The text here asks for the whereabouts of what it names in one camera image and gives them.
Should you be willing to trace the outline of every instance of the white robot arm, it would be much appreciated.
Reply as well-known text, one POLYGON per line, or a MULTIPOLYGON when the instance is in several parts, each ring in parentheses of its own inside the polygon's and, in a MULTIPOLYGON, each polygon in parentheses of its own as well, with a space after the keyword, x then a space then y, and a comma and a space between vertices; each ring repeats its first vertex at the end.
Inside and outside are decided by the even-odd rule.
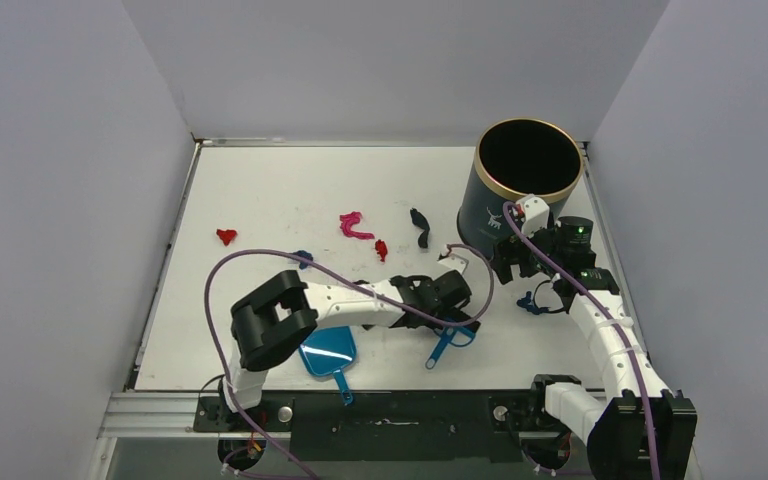
POLYGON ((508 208, 514 215, 505 211, 506 220, 514 226, 513 218, 520 218, 522 225, 510 241, 495 246, 493 269, 503 284, 511 281, 513 265, 519 265, 522 277, 544 273, 552 279, 562 310, 587 339, 607 399, 597 400, 571 382, 574 377, 538 375, 532 389, 542 411, 584 441, 596 478, 659 478, 656 465, 660 472, 683 476, 696 411, 655 373, 611 272, 596 267, 590 248, 593 222, 580 217, 554 221, 548 205, 531 195, 508 208))
MULTIPOLYGON (((463 319, 457 306, 470 296, 469 287, 461 276, 468 261, 447 252, 438 264, 449 272, 436 280, 425 276, 397 276, 363 285, 375 296, 344 286, 303 283, 295 271, 286 271, 237 302, 231 312, 234 318, 232 332, 239 348, 233 351, 230 369, 231 388, 240 406, 249 409, 260 403, 269 368, 283 363, 314 329, 433 327, 381 301, 379 296, 413 306, 437 318, 463 319), (279 311, 285 311, 286 318, 280 318, 279 311)), ((226 397, 225 402, 232 412, 237 411, 229 398, 226 397)))

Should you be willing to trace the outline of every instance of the screw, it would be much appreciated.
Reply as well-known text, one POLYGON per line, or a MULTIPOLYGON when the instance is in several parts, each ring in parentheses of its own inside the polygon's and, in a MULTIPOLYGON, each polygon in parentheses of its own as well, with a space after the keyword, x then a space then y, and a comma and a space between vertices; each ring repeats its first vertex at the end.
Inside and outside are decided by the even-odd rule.
POLYGON ((496 420, 502 422, 505 420, 505 417, 508 415, 508 408, 504 405, 499 405, 498 407, 493 409, 493 418, 496 420))
POLYGON ((287 423, 293 418, 293 409, 290 407, 281 407, 278 409, 278 421, 287 423))

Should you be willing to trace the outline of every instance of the red toy piece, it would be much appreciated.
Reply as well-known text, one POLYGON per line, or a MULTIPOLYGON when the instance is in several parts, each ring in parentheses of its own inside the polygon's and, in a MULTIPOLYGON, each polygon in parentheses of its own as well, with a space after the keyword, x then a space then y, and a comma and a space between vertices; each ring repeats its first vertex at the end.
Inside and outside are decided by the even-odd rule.
POLYGON ((222 243, 225 244, 227 247, 229 243, 231 243, 231 240, 234 240, 237 238, 237 231, 236 230, 221 230, 216 229, 216 235, 219 237, 220 240, 222 240, 222 243))
POLYGON ((343 235, 347 237, 359 238, 361 240, 372 240, 375 235, 365 232, 355 232, 352 227, 360 223, 362 218, 360 212, 347 213, 340 215, 340 230, 343 231, 343 235))
POLYGON ((375 241, 375 251, 381 257, 381 263, 384 263, 384 259, 387 258, 387 244, 384 243, 384 240, 375 241))

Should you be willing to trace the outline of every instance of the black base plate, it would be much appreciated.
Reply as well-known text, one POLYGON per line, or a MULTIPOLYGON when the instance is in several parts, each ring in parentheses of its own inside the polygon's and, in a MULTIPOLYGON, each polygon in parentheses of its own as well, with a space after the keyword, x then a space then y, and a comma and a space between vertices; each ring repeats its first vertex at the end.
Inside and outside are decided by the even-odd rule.
MULTIPOLYGON (((339 392, 264 392, 248 413, 259 420, 265 412, 267 431, 291 431, 290 450, 306 461, 522 461, 492 411, 525 403, 528 390, 353 393, 354 403, 345 406, 339 392), (277 420, 282 406, 293 409, 289 423, 277 420)), ((202 405, 205 414, 195 415, 193 430, 250 431, 239 415, 221 414, 219 397, 202 397, 202 405)))

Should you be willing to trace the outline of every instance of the white wall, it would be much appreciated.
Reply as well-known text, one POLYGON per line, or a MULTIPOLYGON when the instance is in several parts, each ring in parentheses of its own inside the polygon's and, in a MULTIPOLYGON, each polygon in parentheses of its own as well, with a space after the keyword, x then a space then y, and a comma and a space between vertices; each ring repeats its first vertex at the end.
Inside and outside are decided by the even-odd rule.
POLYGON ((124 0, 197 137, 589 139, 667 0, 124 0))
POLYGON ((672 0, 591 156, 706 478, 768 478, 768 2, 672 0))
POLYGON ((192 148, 118 0, 0 2, 0 479, 85 474, 192 148))

